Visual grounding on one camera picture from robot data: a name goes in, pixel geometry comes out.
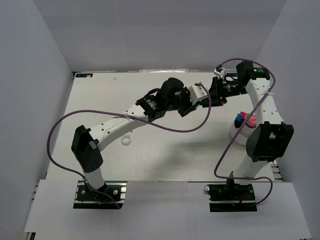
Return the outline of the pink black highlighter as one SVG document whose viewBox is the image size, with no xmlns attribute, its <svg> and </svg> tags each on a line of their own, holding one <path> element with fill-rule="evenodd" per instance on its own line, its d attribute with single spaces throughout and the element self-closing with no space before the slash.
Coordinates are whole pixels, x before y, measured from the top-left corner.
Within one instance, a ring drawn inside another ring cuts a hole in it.
<svg viewBox="0 0 320 240">
<path fill-rule="evenodd" d="M 242 120 L 244 120 L 246 118 L 246 113 L 245 112 L 241 111 L 239 114 L 241 115 L 241 119 Z"/>
</svg>

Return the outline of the pink capped clear tube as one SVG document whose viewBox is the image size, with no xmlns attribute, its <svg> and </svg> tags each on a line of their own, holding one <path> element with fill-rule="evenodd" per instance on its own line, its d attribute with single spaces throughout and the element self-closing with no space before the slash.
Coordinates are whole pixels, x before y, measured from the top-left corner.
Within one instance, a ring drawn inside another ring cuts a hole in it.
<svg viewBox="0 0 320 240">
<path fill-rule="evenodd" d="M 252 115 L 248 118 L 246 125 L 248 128 L 255 129 L 257 127 L 257 118 L 255 115 Z"/>
</svg>

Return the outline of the blue black highlighter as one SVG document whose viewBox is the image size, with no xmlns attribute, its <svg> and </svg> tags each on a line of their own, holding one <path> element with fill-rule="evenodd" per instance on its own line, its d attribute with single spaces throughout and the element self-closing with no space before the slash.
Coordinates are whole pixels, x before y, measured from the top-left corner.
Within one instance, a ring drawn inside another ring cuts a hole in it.
<svg viewBox="0 0 320 240">
<path fill-rule="evenodd" d="M 236 129 L 240 128 L 241 125 L 243 124 L 244 119 L 242 119 L 242 116 L 240 115 L 240 113 L 237 114 L 235 120 L 234 120 L 234 127 Z"/>
</svg>

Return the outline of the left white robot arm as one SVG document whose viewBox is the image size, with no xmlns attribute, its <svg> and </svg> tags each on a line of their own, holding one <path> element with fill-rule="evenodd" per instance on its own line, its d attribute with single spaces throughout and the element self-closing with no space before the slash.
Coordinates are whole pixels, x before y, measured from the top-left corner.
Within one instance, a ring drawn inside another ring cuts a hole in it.
<svg viewBox="0 0 320 240">
<path fill-rule="evenodd" d="M 190 87 L 177 78 L 170 77 L 161 88 L 149 91 L 135 104 L 124 111 L 124 116 L 115 116 L 99 125 L 86 128 L 79 126 L 74 133 L 71 151 L 78 160 L 86 181 L 88 193 L 99 200 L 105 196 L 106 184 L 102 177 L 103 151 L 113 141 L 128 132 L 165 116 L 166 112 L 178 111 L 181 116 L 196 109 L 207 94 L 200 84 Z"/>
</svg>

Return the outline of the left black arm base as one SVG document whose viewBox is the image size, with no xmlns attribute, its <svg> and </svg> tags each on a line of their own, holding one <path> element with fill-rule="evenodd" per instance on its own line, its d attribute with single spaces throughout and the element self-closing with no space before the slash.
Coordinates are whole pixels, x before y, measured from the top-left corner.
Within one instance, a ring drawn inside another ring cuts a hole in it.
<svg viewBox="0 0 320 240">
<path fill-rule="evenodd" d="M 73 208 L 87 210 L 120 210 L 125 202 L 127 182 L 106 181 L 103 191 L 112 197 L 115 203 L 105 194 L 92 191 L 83 180 L 78 181 Z"/>
</svg>

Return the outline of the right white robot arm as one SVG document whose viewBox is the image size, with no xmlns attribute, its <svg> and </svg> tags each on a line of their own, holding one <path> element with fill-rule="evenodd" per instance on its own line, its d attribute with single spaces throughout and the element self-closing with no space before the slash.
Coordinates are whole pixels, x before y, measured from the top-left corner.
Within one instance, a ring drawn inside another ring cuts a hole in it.
<svg viewBox="0 0 320 240">
<path fill-rule="evenodd" d="M 233 180 L 225 188 L 226 195 L 236 200 L 244 193 L 244 187 L 257 179 L 257 174 L 267 163 L 284 155 L 294 128 L 286 124 L 272 95 L 276 83 L 275 75 L 262 64 L 239 58 L 236 65 L 236 90 L 245 91 L 251 100 L 253 110 L 249 116 L 256 117 L 256 128 L 248 136 L 245 144 L 246 156 L 229 176 L 218 174 L 217 164 L 213 174 L 224 180 Z"/>
</svg>

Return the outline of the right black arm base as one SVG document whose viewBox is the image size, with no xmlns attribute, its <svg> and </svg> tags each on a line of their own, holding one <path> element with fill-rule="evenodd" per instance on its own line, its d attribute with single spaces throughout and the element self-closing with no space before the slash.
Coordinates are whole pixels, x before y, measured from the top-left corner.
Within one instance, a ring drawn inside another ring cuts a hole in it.
<svg viewBox="0 0 320 240">
<path fill-rule="evenodd" d="M 227 179 L 223 184 L 206 184 L 211 213 L 256 212 L 257 203 L 252 184 L 240 185 Z"/>
</svg>

